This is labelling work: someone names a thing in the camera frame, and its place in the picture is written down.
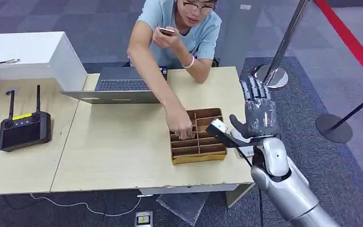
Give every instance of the wrist strap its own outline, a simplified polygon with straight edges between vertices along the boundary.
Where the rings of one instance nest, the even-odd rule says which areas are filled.
[[[192,55],[192,57],[193,57],[193,61],[191,62],[191,64],[189,66],[183,66],[185,69],[191,68],[194,65],[195,58],[193,55]]]

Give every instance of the smartphone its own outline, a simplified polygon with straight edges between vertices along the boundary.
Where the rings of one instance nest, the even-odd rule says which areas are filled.
[[[174,31],[173,31],[173,30],[166,29],[166,28],[163,28],[163,27],[160,27],[160,28],[159,28],[159,31],[160,31],[162,34],[166,35],[166,36],[173,36],[173,34],[174,34]]]

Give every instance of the stanchion base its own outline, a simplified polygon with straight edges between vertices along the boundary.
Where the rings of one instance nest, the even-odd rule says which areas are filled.
[[[268,73],[269,67],[270,64],[258,66],[257,68],[255,68],[254,76],[258,80],[264,81],[265,76]],[[282,88],[287,84],[288,81],[289,81],[289,76],[286,73],[286,71],[282,68],[277,68],[275,76],[273,77],[273,79],[271,79],[271,81],[268,84],[268,88],[270,89]]]
[[[320,134],[326,139],[336,143],[347,143],[353,137],[353,130],[347,122],[344,122],[339,127],[332,127],[341,120],[340,117],[332,114],[322,114],[316,120],[316,126]]]

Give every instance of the eyeglasses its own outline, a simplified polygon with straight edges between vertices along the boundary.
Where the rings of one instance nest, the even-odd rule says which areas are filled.
[[[209,15],[210,13],[212,13],[212,11],[214,11],[213,7],[209,7],[209,6],[199,7],[194,3],[183,2],[183,6],[184,6],[184,11],[186,13],[194,13],[195,11],[197,11],[199,9],[201,14],[206,16],[206,15]]]

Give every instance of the red barrier rope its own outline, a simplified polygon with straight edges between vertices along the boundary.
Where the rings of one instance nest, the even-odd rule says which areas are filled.
[[[346,27],[342,20],[340,20],[340,18],[332,10],[326,0],[314,1],[323,12],[323,14],[326,16],[329,23],[336,30],[337,34],[346,44],[348,49],[350,49],[351,53],[353,53],[354,57],[363,66],[363,46],[360,44],[360,42],[354,37],[353,33],[350,32],[350,30]]]

